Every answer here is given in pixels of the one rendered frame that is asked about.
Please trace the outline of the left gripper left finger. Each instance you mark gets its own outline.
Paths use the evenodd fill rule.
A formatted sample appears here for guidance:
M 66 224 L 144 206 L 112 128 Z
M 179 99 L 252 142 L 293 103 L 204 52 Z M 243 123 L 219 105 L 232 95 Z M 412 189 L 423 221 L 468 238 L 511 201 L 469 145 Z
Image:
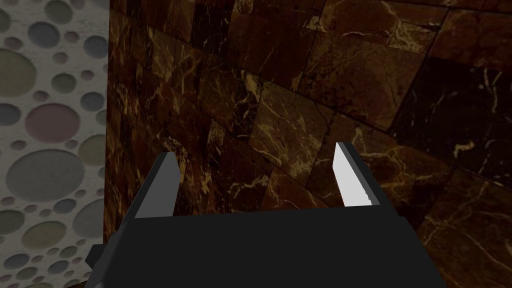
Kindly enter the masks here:
M 128 209 L 127 219 L 171 217 L 180 179 L 175 154 L 172 151 L 160 153 Z

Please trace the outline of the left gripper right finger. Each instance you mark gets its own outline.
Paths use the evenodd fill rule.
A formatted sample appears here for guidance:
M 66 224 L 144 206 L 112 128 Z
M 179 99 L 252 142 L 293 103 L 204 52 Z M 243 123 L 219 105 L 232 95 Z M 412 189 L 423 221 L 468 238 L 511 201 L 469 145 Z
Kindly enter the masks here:
M 347 213 L 356 218 L 398 217 L 353 144 L 337 142 L 332 169 Z

